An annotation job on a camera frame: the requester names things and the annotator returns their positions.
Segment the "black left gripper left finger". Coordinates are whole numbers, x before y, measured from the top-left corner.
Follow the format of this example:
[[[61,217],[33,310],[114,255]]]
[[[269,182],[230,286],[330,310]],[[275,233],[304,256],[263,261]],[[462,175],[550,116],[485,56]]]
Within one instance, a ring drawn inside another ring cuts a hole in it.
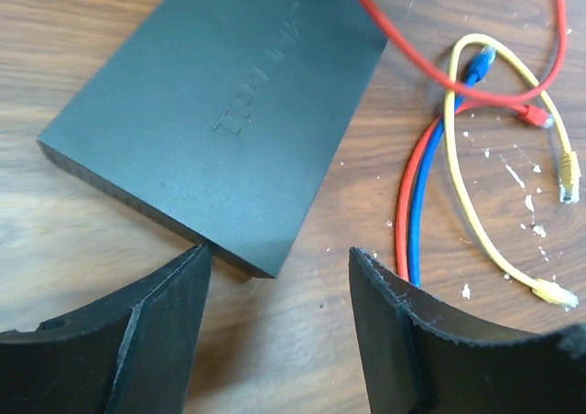
[[[211,272],[197,245],[33,332],[2,332],[2,412],[182,412]]]

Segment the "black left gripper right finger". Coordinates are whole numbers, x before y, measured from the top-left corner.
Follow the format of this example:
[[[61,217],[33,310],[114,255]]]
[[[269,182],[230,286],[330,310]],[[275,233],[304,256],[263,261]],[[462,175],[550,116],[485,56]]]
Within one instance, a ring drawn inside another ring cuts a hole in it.
[[[536,334],[472,316],[349,251],[373,413],[582,413],[585,326]]]

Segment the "black network switch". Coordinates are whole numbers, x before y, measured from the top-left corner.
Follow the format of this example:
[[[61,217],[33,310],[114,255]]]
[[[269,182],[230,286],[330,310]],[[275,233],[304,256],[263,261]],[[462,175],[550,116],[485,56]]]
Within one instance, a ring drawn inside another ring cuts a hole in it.
[[[385,45],[357,0],[163,0],[38,144],[251,276],[276,278]]]

